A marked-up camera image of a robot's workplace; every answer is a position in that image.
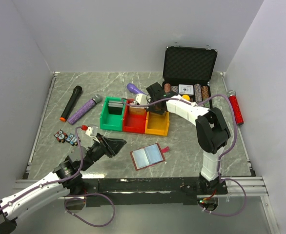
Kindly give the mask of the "red leather card holder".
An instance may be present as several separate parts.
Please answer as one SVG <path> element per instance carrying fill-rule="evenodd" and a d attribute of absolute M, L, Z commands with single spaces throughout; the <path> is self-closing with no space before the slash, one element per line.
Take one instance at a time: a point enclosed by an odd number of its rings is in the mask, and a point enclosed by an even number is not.
<path fill-rule="evenodd" d="M 141 170 L 165 161 L 164 154 L 170 151 L 169 147 L 161 148 L 158 143 L 131 151 L 130 156 L 135 170 Z"/>

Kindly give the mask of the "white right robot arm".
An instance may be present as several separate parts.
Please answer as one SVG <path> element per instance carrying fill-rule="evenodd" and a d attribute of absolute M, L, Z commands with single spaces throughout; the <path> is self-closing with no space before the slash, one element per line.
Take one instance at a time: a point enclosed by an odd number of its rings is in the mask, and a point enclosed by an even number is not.
<path fill-rule="evenodd" d="M 196 127 L 198 144 L 203 150 L 199 185 L 203 193 L 212 193 L 220 183 L 220 156 L 231 136 L 221 110 L 216 107 L 209 109 L 199 106 L 173 91 L 166 93 L 157 82 L 148 86 L 146 90 L 149 112 L 173 113 L 188 120 Z"/>

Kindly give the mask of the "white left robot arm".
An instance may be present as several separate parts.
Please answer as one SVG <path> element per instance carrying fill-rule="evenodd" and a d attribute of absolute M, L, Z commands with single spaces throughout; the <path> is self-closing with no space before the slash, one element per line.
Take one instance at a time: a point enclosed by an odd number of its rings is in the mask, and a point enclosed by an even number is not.
<path fill-rule="evenodd" d="M 82 171 L 87 170 L 102 156 L 114 157 L 126 141 L 98 135 L 93 145 L 79 146 L 80 156 L 68 155 L 43 179 L 18 193 L 0 198 L 0 234 L 10 234 L 17 226 L 17 219 L 40 209 L 60 197 L 83 197 Z"/>

